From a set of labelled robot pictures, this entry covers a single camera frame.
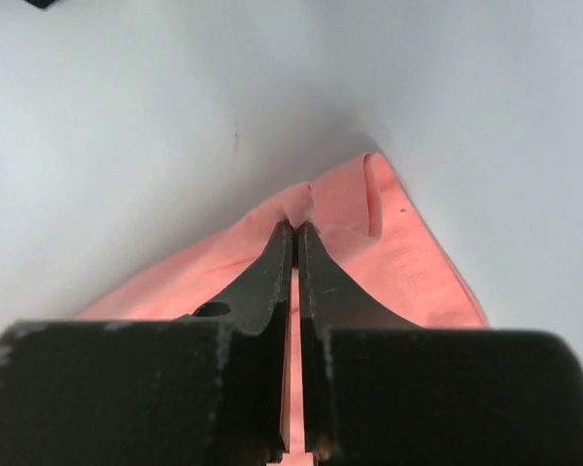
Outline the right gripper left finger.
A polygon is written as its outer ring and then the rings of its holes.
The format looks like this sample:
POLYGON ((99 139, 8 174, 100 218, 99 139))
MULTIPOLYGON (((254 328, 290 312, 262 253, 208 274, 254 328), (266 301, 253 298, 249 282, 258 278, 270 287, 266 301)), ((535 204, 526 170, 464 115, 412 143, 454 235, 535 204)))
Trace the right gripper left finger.
POLYGON ((0 465, 265 465, 287 452, 292 226, 192 315, 0 336, 0 465))

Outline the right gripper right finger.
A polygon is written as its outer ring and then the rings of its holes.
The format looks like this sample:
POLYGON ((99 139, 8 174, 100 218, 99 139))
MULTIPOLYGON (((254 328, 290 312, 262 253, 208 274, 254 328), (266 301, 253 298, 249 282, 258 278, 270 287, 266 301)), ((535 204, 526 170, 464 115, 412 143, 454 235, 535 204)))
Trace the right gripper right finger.
POLYGON ((305 447, 318 465, 583 465, 583 371, 558 336, 426 329, 297 233, 305 447))

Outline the pink t shirt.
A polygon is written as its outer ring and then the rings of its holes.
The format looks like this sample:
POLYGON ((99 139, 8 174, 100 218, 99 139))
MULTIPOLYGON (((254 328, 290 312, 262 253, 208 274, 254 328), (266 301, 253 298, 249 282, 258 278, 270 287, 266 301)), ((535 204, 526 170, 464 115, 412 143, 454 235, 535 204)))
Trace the pink t shirt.
POLYGON ((381 303, 417 323, 483 327, 486 317, 378 153, 267 199, 229 228, 141 272, 85 317, 177 316, 210 297, 257 255, 280 218, 314 219, 327 251, 381 303))

